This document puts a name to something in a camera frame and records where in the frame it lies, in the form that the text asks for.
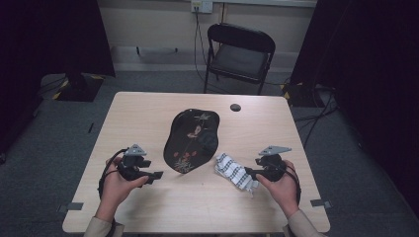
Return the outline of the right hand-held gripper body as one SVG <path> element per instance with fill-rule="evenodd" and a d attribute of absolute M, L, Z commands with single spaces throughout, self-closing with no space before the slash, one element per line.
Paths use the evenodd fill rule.
<path fill-rule="evenodd" d="M 260 158 L 256 159 L 256 164 L 263 168 L 260 174 L 271 182 L 278 181 L 287 170 L 287 164 L 280 154 L 289 151 L 291 151 L 289 147 L 276 145 L 269 145 L 260 151 Z"/>

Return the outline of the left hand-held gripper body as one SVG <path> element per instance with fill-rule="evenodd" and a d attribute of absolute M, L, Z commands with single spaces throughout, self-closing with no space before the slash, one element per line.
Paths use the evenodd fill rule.
<path fill-rule="evenodd" d="M 134 181 L 144 176 L 152 177 L 151 173 L 141 171 L 141 168 L 148 168 L 151 162 L 144 159 L 146 152 L 138 144 L 125 149 L 123 154 L 117 169 L 124 179 Z"/>

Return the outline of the white black patterned cloth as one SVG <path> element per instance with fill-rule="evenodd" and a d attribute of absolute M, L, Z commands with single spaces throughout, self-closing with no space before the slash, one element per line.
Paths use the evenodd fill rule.
<path fill-rule="evenodd" d="M 222 153 L 216 157 L 214 169 L 241 191 L 247 191 L 253 194 L 253 191 L 259 187 L 259 182 L 254 181 L 246 173 L 245 167 L 237 163 L 226 153 Z"/>

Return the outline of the person's right hand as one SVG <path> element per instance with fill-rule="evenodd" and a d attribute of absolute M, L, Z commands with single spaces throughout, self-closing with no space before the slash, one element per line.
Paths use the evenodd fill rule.
<path fill-rule="evenodd" d="M 262 175 L 257 180 L 270 192 L 274 201 L 280 206 L 286 218 L 290 218 L 299 211 L 296 198 L 296 175 L 292 162 L 285 160 L 287 171 L 277 182 L 271 182 Z"/>

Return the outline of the person's left hand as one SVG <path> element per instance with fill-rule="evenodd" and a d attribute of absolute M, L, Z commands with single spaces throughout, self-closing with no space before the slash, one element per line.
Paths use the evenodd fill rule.
<path fill-rule="evenodd" d="M 143 186 L 148 177 L 140 177 L 133 181 L 127 181 L 119 173 L 117 166 L 121 162 L 121 157 L 116 157 L 113 161 L 108 160 L 108 169 L 103 185 L 103 192 L 100 204 L 95 216 L 103 221 L 112 222 L 119 205 L 128 197 L 129 193 Z"/>

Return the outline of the grey tape strip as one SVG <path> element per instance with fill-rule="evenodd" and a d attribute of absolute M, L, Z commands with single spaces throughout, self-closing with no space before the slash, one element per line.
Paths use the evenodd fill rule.
<path fill-rule="evenodd" d="M 67 213 L 69 210 L 81 210 L 83 207 L 83 202 L 70 202 L 67 204 L 62 204 L 57 208 L 58 212 Z"/>
<path fill-rule="evenodd" d="M 332 207 L 332 202 L 330 200 L 324 200 L 324 199 L 312 199 L 310 201 L 311 205 L 313 207 L 316 206 L 323 206 L 325 209 Z"/>

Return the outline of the black stand base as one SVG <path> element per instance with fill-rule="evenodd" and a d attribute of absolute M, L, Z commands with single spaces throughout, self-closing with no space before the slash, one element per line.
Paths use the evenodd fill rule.
<path fill-rule="evenodd" d="M 64 82 L 52 96 L 57 101 L 93 102 L 104 82 L 94 74 L 66 73 Z"/>
<path fill-rule="evenodd" d="M 324 103 L 319 94 L 303 84 L 282 84 L 281 90 L 290 107 L 323 108 Z"/>

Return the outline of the black folding chair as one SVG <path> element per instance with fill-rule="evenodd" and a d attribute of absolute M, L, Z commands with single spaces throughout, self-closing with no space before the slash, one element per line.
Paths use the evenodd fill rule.
<path fill-rule="evenodd" d="M 276 51 L 274 40 L 264 32 L 228 23 L 211 25 L 208 40 L 204 92 L 212 73 L 258 85 L 260 95 Z"/>

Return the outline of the black curtain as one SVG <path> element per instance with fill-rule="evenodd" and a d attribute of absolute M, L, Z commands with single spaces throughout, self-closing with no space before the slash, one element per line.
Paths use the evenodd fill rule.
<path fill-rule="evenodd" d="M 98 0 L 0 0 L 0 154 L 56 73 L 115 74 Z"/>
<path fill-rule="evenodd" d="M 317 0 L 291 82 L 335 89 L 419 217 L 419 0 Z"/>

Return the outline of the black wall bracket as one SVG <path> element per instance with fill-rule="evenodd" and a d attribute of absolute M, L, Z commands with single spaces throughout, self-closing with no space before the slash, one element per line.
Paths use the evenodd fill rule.
<path fill-rule="evenodd" d="M 136 53 L 139 56 L 144 56 L 148 54 L 171 54 L 177 53 L 179 49 L 177 47 L 139 47 L 136 48 Z"/>

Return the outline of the white wall socket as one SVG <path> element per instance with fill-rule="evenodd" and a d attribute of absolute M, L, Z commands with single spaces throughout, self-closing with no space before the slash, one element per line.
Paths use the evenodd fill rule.
<path fill-rule="evenodd" d="M 191 12 L 211 14 L 213 3 L 208 0 L 191 0 Z"/>

